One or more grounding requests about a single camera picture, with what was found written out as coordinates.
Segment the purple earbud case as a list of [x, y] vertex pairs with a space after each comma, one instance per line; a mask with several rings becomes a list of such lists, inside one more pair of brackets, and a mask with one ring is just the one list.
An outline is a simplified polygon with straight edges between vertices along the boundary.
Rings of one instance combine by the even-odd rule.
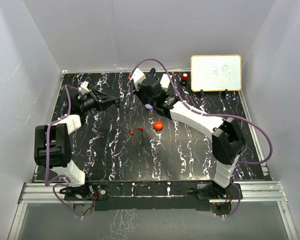
[[147, 110], [152, 110], [152, 109], [153, 109], [153, 106], [150, 105], [150, 104], [145, 104], [144, 107], [145, 107]]

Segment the orange earbud case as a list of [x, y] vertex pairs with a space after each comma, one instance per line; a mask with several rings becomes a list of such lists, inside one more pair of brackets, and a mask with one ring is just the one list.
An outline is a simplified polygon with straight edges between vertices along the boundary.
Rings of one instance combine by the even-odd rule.
[[156, 130], [156, 131], [161, 131], [163, 129], [163, 123], [161, 121], [156, 121], [154, 124], [153, 124], [153, 128]]

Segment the black earbud case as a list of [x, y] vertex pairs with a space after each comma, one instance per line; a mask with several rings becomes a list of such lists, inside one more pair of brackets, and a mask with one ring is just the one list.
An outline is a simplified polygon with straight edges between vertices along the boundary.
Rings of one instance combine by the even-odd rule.
[[122, 101], [121, 101], [120, 98], [117, 98], [117, 99], [116, 99], [115, 105], [116, 105], [117, 108], [119, 108], [119, 107], [121, 106], [121, 102], [122, 102]]

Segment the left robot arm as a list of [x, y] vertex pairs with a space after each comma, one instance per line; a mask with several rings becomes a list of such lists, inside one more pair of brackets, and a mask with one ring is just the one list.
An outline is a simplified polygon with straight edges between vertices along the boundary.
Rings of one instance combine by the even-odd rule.
[[115, 105], [120, 106], [120, 99], [111, 96], [84, 82], [74, 87], [77, 93], [70, 93], [71, 86], [64, 86], [67, 97], [67, 111], [47, 125], [39, 125], [34, 134], [34, 161], [45, 168], [44, 183], [49, 186], [54, 179], [49, 179], [50, 172], [57, 174], [69, 187], [76, 188], [76, 194], [83, 200], [93, 195], [92, 185], [86, 183], [86, 174], [72, 160], [70, 135], [85, 124], [86, 113], [91, 110], [105, 111]]

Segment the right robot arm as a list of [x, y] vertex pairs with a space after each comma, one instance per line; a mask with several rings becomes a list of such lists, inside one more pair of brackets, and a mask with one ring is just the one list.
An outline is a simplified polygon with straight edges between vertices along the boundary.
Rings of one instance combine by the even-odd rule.
[[211, 140], [212, 154], [216, 159], [211, 194], [220, 199], [229, 195], [235, 167], [246, 145], [238, 121], [233, 117], [205, 116], [199, 109], [163, 90], [153, 76], [132, 76], [131, 79], [133, 93], [144, 105], [151, 105], [160, 116], [188, 125]]

